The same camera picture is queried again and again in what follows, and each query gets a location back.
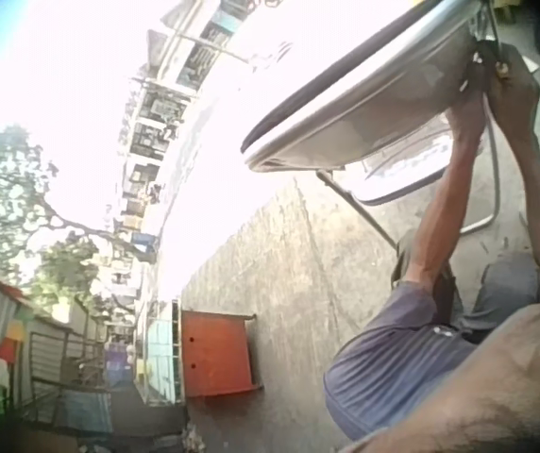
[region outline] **hand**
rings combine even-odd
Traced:
[[[515,47],[502,45],[502,58],[509,73],[506,77],[497,74],[497,49],[494,42],[480,42],[478,49],[486,68],[486,94],[490,110],[495,116],[509,144],[522,140],[529,142],[534,133],[536,106],[540,98],[540,87],[524,59]]]
[[[447,110],[448,123],[455,143],[464,145],[465,149],[473,148],[474,153],[478,150],[481,134],[486,127],[481,90],[483,72],[480,64],[470,63],[467,70],[467,86]]]

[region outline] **gray pants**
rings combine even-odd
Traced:
[[[398,243],[393,286],[406,272],[412,243],[413,232]],[[510,315],[540,300],[540,269],[530,253],[500,255],[484,269],[473,310],[464,312],[455,277],[447,264],[436,281],[433,297],[438,309],[436,324],[451,324],[462,330],[468,341],[478,344]]]

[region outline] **sky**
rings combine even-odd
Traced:
[[[59,167],[49,201],[67,218],[102,226],[129,78],[168,3],[0,0],[0,126],[26,126]]]

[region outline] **striped shirt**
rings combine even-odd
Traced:
[[[351,440],[405,418],[474,349],[450,327],[431,324],[433,298],[401,282],[325,374],[327,408]]]

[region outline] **man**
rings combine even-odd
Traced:
[[[462,433],[472,439],[479,432],[488,432],[488,440],[501,436],[495,426],[508,414],[515,415],[511,424],[523,427],[526,438],[540,432],[540,304],[529,307],[540,302],[540,150],[533,133],[540,90],[512,46],[503,47],[506,78],[496,74],[491,45],[481,43],[480,51],[491,111],[524,180],[533,258],[510,255],[489,265],[474,310],[457,327],[439,325],[449,312],[445,295],[451,299],[455,293],[447,262],[463,225],[485,124],[480,67],[474,67],[467,91],[448,112],[454,139],[450,165],[412,246],[398,250],[394,280],[399,282],[325,375],[335,423],[352,440],[370,435],[350,451],[455,451],[454,445],[466,442]],[[504,333],[491,334],[520,309]],[[517,356],[521,351],[523,358]],[[510,389],[515,393],[508,394]],[[526,404],[528,398],[535,404]],[[515,431],[509,428],[502,431]]]

